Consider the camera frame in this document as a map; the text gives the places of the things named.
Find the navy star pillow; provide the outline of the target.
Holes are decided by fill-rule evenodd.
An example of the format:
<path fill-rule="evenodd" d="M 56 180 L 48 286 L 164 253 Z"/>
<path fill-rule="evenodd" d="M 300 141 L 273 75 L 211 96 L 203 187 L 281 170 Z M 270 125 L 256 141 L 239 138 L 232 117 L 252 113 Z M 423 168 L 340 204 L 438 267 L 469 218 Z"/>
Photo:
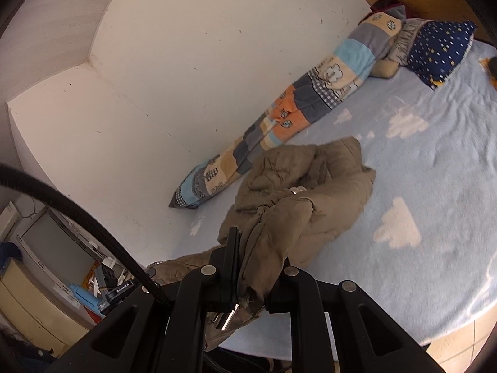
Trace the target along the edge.
<path fill-rule="evenodd" d="M 440 88 L 469 52 L 478 25 L 431 20 L 421 26 L 406 66 L 430 89 Z"/>

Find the cream drawer cabinet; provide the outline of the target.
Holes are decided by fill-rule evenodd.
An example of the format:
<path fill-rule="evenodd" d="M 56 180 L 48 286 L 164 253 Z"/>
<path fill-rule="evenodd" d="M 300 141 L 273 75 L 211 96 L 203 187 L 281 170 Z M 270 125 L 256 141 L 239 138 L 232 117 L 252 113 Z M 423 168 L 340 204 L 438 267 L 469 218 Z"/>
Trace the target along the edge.
<path fill-rule="evenodd" d="M 55 357 L 93 327 L 15 259 L 1 277 L 1 314 L 33 345 L 51 350 Z"/>

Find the patchwork rolled duvet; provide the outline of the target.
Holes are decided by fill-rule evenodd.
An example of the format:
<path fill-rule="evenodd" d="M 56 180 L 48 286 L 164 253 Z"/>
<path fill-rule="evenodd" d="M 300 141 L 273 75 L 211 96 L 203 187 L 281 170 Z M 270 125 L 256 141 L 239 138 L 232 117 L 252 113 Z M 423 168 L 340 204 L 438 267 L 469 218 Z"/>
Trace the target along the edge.
<path fill-rule="evenodd" d="M 307 71 L 226 150 L 194 167 L 169 207 L 195 209 L 235 182 L 262 152 L 285 143 L 353 94 L 391 51 L 407 19 L 398 0 L 381 0 L 333 53 Z"/>

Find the olive puffer jacket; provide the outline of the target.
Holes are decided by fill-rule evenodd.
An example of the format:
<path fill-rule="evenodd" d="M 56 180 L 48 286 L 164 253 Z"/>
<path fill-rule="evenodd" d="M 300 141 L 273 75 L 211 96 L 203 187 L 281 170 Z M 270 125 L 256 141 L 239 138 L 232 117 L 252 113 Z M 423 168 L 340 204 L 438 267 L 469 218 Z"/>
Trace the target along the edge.
<path fill-rule="evenodd" d="M 260 155 L 221 224 L 218 245 L 232 227 L 241 233 L 240 308 L 226 330 L 206 323 L 212 350 L 259 317 L 285 261 L 305 268 L 323 247 L 349 230 L 373 191 L 374 169 L 349 136 L 323 145 L 278 146 Z"/>

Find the grey monitor screen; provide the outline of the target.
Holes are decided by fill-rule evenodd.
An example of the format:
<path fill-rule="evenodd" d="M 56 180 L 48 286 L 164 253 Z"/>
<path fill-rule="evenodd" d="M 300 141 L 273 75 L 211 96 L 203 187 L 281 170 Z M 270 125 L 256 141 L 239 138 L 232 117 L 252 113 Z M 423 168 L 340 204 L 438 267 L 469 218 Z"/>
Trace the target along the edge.
<path fill-rule="evenodd" d="M 71 296 L 78 285 L 93 290 L 94 270 L 101 258 L 58 212 L 43 207 L 20 220 L 8 239 L 42 287 L 56 296 Z"/>

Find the beige plush toy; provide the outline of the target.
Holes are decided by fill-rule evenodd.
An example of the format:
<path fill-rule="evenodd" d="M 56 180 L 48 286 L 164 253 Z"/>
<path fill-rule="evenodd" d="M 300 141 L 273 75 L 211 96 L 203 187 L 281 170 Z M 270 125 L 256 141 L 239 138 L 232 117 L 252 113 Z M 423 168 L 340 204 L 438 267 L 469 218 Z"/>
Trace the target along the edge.
<path fill-rule="evenodd" d="M 373 65 L 370 76 L 376 78 L 391 78 L 399 70 L 399 63 L 388 59 L 382 59 Z"/>

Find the light blue cloud bedsheet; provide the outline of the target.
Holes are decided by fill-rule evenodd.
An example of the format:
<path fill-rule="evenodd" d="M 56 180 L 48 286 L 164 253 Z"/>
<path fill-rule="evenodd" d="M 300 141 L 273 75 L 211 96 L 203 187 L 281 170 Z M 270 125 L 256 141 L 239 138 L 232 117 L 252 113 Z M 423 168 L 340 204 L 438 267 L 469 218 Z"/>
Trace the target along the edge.
<path fill-rule="evenodd" d="M 408 69 L 370 78 L 294 139 L 353 136 L 376 171 L 311 274 L 354 280 L 445 366 L 472 361 L 496 320 L 496 91 L 482 64 L 495 54 L 475 42 L 439 89 Z"/>

